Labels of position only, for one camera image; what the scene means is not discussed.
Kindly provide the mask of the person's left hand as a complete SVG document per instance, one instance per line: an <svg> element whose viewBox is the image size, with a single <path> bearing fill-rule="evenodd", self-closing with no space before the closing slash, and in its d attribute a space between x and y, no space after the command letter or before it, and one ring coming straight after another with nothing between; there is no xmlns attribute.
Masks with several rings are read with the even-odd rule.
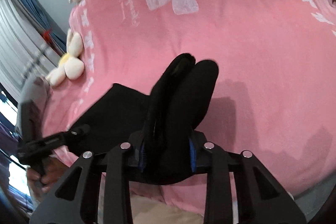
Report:
<svg viewBox="0 0 336 224"><path fill-rule="evenodd" d="M46 161L45 174L43 176L32 168L28 168L26 172L27 184L35 197L41 197L50 191L67 169L68 166L60 160L50 157Z"/></svg>

